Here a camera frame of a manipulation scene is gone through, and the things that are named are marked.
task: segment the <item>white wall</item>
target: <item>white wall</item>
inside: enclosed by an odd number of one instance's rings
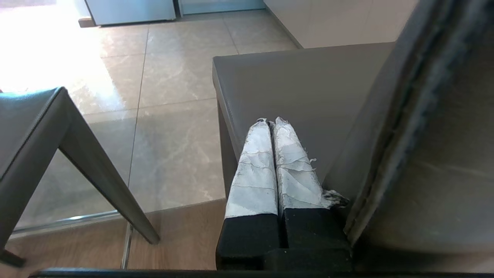
[[[264,0],[304,48],[395,41],[418,0]]]

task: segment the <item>white cabinet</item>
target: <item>white cabinet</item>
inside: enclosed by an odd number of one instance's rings
[[[173,0],[86,0],[96,25],[175,19]]]
[[[417,0],[264,0],[304,48],[395,41]]]

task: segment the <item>white paper wrapping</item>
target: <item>white paper wrapping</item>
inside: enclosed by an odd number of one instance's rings
[[[333,205],[346,205],[348,200],[336,191],[321,188],[307,153],[287,121],[276,118],[273,137],[280,215],[286,208],[330,208]]]
[[[271,133],[266,119],[260,119],[247,134],[230,187],[225,218],[277,215],[277,194]]]

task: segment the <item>chair seat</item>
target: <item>chair seat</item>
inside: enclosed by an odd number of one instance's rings
[[[213,82],[237,159],[258,118],[288,120],[320,180],[394,43],[215,57]]]
[[[0,180],[58,92],[0,93]]]

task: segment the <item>marble tile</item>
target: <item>marble tile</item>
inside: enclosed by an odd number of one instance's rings
[[[234,54],[233,46],[147,54],[139,106],[215,97],[212,58]]]
[[[128,183],[137,110],[86,115],[85,119]],[[85,177],[57,151],[18,227],[114,210]]]
[[[146,53],[169,52],[214,46],[232,46],[233,41],[223,20],[185,18],[184,21],[152,24],[149,27]]]
[[[62,86],[80,60],[77,19],[62,6],[0,9],[0,89],[5,92]]]
[[[237,50],[239,54],[295,50],[295,49],[297,49],[297,46],[291,41],[257,43],[257,44],[237,46]]]
[[[101,57],[144,54],[148,28],[148,24],[88,28],[84,30],[85,45]]]
[[[94,57],[73,68],[66,87],[82,114],[137,108],[144,55]]]
[[[279,42],[288,35],[266,10],[229,12],[223,16],[235,45]]]
[[[145,212],[224,198],[216,99],[140,109],[129,185]]]

